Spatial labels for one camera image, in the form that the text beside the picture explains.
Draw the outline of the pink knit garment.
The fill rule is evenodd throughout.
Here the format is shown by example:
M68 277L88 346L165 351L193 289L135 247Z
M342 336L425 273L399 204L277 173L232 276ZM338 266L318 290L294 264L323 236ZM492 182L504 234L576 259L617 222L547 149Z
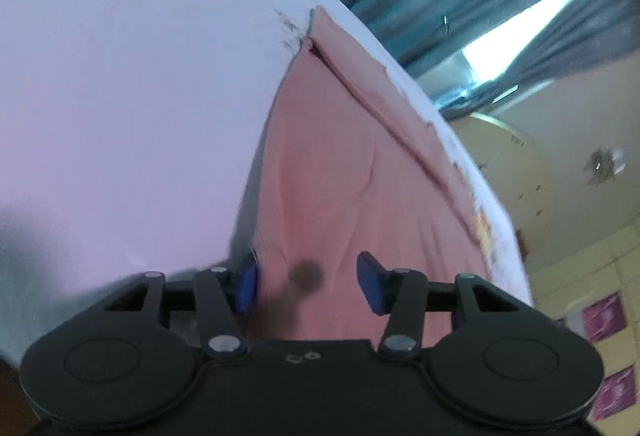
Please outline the pink knit garment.
M433 281L488 273L460 165L322 8L272 108L254 245L258 340L382 338L357 281L363 252Z

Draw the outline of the cream round headboard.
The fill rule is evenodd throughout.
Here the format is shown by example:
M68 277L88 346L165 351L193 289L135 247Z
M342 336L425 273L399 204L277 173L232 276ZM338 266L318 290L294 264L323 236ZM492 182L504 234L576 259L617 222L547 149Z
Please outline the cream round headboard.
M529 258L544 245L555 218L550 163L529 136L487 114L473 113L451 126L509 214L518 247Z

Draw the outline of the floral bed sheet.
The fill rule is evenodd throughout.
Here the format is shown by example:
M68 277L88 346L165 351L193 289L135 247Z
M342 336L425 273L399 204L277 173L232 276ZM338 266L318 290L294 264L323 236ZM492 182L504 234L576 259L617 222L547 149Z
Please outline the floral bed sheet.
M435 126L488 267L532 298L510 218L420 86L339 0L1 0L1 355L137 274L257 256L269 119L322 8Z

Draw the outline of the blue curtain right panel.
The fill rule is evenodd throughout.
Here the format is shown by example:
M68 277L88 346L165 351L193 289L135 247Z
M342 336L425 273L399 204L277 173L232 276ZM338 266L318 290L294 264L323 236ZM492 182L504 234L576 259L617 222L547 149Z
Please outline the blue curtain right panel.
M564 78L639 48L639 0L573 0L490 82L446 90L432 103L446 121L480 110L515 86Z

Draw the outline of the wall flower ornament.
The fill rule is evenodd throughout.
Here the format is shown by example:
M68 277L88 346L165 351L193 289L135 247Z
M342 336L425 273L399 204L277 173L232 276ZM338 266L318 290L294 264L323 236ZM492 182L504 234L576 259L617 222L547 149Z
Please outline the wall flower ornament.
M588 184L598 186L614 180L626 167L624 152L620 149L599 148L590 154L585 165Z

